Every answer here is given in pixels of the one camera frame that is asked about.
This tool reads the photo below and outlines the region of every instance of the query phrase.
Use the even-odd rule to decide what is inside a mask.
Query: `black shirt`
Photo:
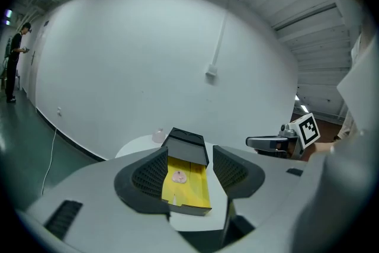
[[[18,62],[18,57],[20,55],[20,53],[18,52],[13,52],[14,49],[19,49],[20,48],[20,44],[21,44],[21,38],[23,36],[21,35],[21,33],[17,33],[13,39],[12,39],[12,43],[11,43],[11,54],[9,55],[9,60],[13,61],[13,62]]]

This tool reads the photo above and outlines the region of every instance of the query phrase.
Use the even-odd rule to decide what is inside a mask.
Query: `green floor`
[[[40,197],[54,131],[36,113],[25,92],[15,91],[14,95],[17,103],[7,104],[4,91],[0,92],[0,172],[14,206],[25,210]],[[95,162],[57,135],[44,192]]]

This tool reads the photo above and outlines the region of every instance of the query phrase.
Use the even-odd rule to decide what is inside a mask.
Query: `open box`
[[[168,173],[163,182],[162,200],[169,204],[172,212],[204,216],[211,210],[205,171],[209,160],[204,138],[173,128],[162,146],[168,148]],[[175,173],[184,173],[186,182],[173,181]]]

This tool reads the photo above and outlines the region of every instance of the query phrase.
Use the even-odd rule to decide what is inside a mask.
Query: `man standing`
[[[7,103],[15,103],[16,99],[13,96],[13,89],[14,89],[14,83],[16,79],[16,70],[17,70],[17,63],[18,63],[18,57],[20,53],[26,53],[28,49],[20,49],[21,39],[23,35],[25,35],[27,32],[29,32],[31,28],[30,23],[25,23],[19,33],[17,33],[11,43],[11,50],[10,55],[8,58],[8,65],[7,65],[7,87],[5,89],[5,93],[7,94]]]

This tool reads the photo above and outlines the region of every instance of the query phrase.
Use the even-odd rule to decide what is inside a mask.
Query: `white table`
[[[132,153],[159,148],[161,144],[152,141],[152,135],[138,137],[124,145],[116,158]],[[205,216],[193,216],[171,212],[170,224],[177,231],[222,230],[225,224],[227,196],[213,172],[213,144],[206,142],[209,164],[207,181],[211,208]]]

